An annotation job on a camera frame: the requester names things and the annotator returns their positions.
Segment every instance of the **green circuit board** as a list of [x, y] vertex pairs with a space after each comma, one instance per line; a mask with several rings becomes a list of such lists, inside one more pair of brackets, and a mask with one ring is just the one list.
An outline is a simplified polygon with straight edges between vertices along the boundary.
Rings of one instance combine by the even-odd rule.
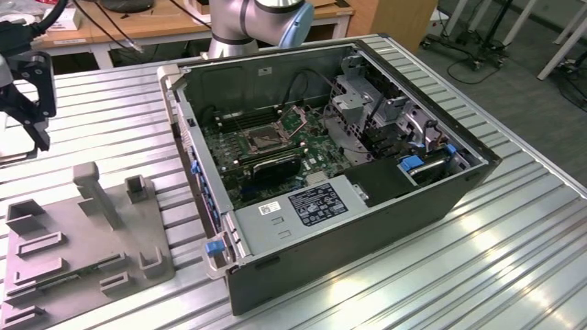
[[[306, 177], [314, 173], [323, 171], [331, 178], [351, 167], [324, 131], [322, 115], [310, 108], [304, 115], [304, 126], [299, 112], [290, 109], [279, 121], [231, 133], [220, 133], [216, 127], [204, 128], [206, 142], [235, 209], [303, 188]], [[302, 157], [298, 174], [274, 186], [251, 185], [252, 167], [288, 155]]]

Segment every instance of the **gray carpet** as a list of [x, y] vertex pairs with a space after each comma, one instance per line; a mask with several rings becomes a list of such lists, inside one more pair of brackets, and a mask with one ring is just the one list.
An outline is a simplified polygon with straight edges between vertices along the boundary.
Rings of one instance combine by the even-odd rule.
[[[454, 11], [458, 0], [441, 0], [441, 7]], [[467, 20], [478, 1], [470, 0], [462, 19]], [[493, 3], [479, 31], [487, 31], [499, 10]], [[502, 41], [518, 19], [510, 10], [497, 40]], [[502, 70], [478, 85], [466, 85], [447, 75], [447, 67], [466, 57], [441, 45], [421, 49], [418, 57], [447, 78], [463, 93], [490, 112], [502, 123], [539, 150], [539, 152], [587, 186], [587, 113], [581, 111], [562, 96], [550, 78], [537, 79], [547, 61], [559, 49], [553, 44], [558, 33], [529, 20], [509, 50], [511, 59]], [[587, 50], [577, 45], [570, 57], [577, 58]], [[451, 70], [465, 81], [477, 81], [495, 70], [485, 67], [473, 72], [465, 65]], [[587, 91], [587, 78], [581, 78]]]

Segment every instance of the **metal frame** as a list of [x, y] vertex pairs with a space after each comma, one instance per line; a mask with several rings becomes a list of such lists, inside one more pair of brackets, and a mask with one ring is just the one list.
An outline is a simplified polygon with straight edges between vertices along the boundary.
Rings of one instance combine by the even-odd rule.
[[106, 186], [116, 171], [152, 177], [178, 274], [55, 330], [587, 326], [587, 190], [396, 42], [362, 39], [505, 158], [486, 183], [438, 223], [235, 317], [224, 281], [206, 275], [204, 229], [162, 126], [160, 63], [58, 76], [50, 134], [59, 143], [38, 160], [0, 169], [2, 198], [68, 198], [60, 168], [88, 160], [107, 164]]

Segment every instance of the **side panel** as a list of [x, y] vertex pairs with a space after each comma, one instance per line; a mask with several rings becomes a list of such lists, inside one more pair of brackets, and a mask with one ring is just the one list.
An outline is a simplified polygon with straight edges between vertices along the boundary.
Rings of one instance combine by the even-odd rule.
[[495, 165], [478, 168], [470, 175], [427, 189], [228, 274], [234, 315], [246, 313], [441, 220], [494, 169]]

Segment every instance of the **power supply label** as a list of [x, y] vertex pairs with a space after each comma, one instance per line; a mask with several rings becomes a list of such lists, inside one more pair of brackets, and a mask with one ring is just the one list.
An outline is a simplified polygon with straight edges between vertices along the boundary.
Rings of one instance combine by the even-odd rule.
[[290, 196], [290, 201], [308, 227], [348, 211], [331, 184], [323, 184]]

